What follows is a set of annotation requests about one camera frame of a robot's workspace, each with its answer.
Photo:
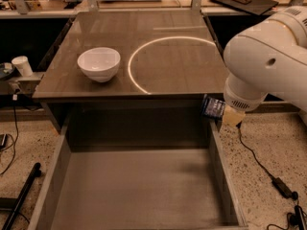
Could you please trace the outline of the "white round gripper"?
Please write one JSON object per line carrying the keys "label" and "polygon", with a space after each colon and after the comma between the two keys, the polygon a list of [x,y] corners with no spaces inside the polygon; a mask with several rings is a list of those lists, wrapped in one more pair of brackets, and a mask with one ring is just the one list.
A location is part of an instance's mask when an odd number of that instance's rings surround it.
{"label": "white round gripper", "polygon": [[245,112],[256,109],[265,98],[266,96],[256,99],[245,99],[238,96],[227,85],[224,89],[224,100],[228,105],[224,109],[223,124],[236,127],[246,117]]}

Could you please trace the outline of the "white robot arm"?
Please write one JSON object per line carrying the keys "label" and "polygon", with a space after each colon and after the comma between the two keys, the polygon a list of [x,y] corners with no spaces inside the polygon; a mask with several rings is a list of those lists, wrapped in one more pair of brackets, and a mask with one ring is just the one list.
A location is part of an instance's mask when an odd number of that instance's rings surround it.
{"label": "white robot arm", "polygon": [[224,48],[224,100],[248,112],[271,94],[307,122],[307,8],[291,6],[232,37]]}

